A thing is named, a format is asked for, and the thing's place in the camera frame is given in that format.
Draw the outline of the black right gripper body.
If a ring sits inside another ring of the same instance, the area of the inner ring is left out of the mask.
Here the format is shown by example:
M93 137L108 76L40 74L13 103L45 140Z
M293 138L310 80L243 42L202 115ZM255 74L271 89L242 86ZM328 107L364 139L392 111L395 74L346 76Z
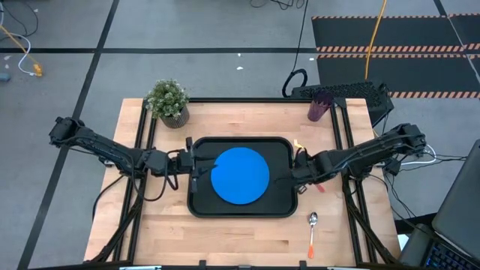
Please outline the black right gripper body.
M326 181L326 177L317 170L314 159L308 154L306 148L298 148L293 160L291 176L295 191L303 194L308 185L316 185Z

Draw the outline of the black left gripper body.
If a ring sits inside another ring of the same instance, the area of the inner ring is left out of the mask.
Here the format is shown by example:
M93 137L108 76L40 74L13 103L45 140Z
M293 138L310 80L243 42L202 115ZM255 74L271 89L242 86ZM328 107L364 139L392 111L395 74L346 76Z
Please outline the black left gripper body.
M181 149L176 157L177 173L189 175L190 192L196 193L198 191L199 172L194 155L194 142L191 137L187 137L185 141L186 149Z

